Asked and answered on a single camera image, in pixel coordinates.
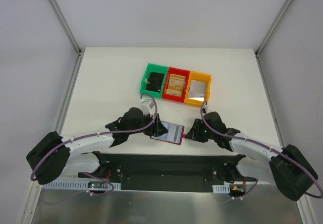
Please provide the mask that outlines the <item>red leather card holder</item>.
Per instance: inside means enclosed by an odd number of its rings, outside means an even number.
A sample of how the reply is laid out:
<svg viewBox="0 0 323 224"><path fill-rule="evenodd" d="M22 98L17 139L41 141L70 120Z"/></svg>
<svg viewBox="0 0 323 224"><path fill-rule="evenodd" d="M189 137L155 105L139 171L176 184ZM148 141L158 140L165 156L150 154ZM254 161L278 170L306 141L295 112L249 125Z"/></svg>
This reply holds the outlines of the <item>red leather card holder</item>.
<svg viewBox="0 0 323 224"><path fill-rule="evenodd" d="M175 145L181 145L182 139L184 138L185 127L164 121L161 121L161 123L168 130L168 132L157 137L150 136L150 139L159 140Z"/></svg>

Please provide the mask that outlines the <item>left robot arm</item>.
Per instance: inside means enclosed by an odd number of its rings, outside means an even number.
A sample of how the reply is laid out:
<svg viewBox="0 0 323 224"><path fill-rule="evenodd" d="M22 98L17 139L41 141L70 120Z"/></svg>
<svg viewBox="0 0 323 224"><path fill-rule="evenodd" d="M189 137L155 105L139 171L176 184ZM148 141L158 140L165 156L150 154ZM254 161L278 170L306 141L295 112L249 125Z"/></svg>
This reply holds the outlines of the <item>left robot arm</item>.
<svg viewBox="0 0 323 224"><path fill-rule="evenodd" d="M162 136L168 133L159 114L145 114L132 107L122 117L105 125L101 130L78 137L62 137L50 132L27 154L32 174L30 179L41 185L60 176L108 179L110 166L102 150L126 142L130 135Z"/></svg>

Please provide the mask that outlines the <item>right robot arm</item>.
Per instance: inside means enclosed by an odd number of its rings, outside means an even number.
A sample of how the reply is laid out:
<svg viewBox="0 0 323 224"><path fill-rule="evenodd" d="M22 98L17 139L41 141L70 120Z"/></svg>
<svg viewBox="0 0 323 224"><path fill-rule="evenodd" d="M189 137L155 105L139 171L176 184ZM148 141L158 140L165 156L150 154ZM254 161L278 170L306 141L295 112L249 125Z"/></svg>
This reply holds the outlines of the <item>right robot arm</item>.
<svg viewBox="0 0 323 224"><path fill-rule="evenodd" d="M243 157L227 168L233 181L252 177L277 187L288 199L297 201L303 195L310 196L310 187L318 183L318 175L300 150L294 145L271 146L252 139L235 128L228 128L217 112L201 113L195 119L186 138L207 142L213 140L220 148L241 154Z"/></svg>

